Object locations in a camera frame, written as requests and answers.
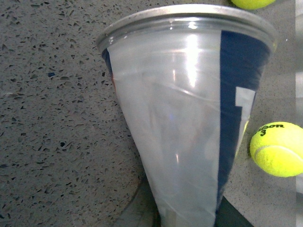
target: cup rim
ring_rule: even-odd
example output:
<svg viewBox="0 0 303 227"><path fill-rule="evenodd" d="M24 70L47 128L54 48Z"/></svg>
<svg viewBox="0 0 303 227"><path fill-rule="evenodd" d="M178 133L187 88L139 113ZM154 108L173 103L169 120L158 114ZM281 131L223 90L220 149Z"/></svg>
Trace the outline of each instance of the cup rim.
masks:
<svg viewBox="0 0 303 227"><path fill-rule="evenodd" d="M244 11L227 6L210 5L210 4L183 4L164 6L153 9L140 11L126 16L117 22L109 25L104 29L102 34L97 38L96 45L100 49L100 45L113 35L117 30L133 24L140 24L159 19L176 18L176 17L206 17L227 19L229 21L238 22L243 25L252 26L265 32L273 43L276 43L277 31L265 19Z"/></svg>

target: blue speckle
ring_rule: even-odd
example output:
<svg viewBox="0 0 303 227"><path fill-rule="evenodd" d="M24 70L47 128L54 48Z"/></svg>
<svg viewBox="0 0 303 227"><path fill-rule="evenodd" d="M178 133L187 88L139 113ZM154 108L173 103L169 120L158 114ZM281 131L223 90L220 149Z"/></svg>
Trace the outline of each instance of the blue speckle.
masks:
<svg viewBox="0 0 303 227"><path fill-rule="evenodd" d="M48 73L48 77L53 77L54 75L55 75L54 72L49 72L49 73Z"/></svg>

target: tennis ball seam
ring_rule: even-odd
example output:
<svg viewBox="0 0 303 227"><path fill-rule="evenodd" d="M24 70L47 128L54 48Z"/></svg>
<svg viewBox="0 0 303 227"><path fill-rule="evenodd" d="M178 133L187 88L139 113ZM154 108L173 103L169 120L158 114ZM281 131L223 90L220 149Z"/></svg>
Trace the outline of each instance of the tennis ball seam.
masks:
<svg viewBox="0 0 303 227"><path fill-rule="evenodd" d="M277 148L280 148L280 149L284 149L290 153L292 153L294 156L296 156L298 159L300 159L301 162L303 162L303 158L301 158L297 153L295 153L294 151L292 151L291 149L288 149L286 147L282 147L282 146L279 146L279 145L266 145L266 146L262 146L260 148L258 148L256 151L255 151L255 154L254 154L254 159L256 160L257 159L257 155L258 153L260 153L261 150L263 149L266 149L266 148L272 148L272 147L277 147Z"/></svg>

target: yellow tennis ball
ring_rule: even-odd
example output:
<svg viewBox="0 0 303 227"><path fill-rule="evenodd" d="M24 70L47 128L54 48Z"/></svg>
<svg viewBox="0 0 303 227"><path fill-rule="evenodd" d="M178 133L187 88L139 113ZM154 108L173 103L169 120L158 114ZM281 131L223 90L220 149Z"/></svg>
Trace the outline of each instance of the yellow tennis ball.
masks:
<svg viewBox="0 0 303 227"><path fill-rule="evenodd" d="M232 0L232 2L242 9L259 9L265 7L275 0Z"/></svg>
<svg viewBox="0 0 303 227"><path fill-rule="evenodd" d="M250 154L268 174L280 177L303 173L303 129L287 122L269 123L256 132Z"/></svg>

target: plastic cup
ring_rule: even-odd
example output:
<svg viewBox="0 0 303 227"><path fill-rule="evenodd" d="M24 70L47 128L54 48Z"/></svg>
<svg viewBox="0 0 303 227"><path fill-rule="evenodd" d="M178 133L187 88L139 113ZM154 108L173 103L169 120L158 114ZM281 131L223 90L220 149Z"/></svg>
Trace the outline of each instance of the plastic cup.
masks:
<svg viewBox="0 0 303 227"><path fill-rule="evenodd" d="M176 5L109 26L97 46L163 227L212 227L274 28L248 12Z"/></svg>

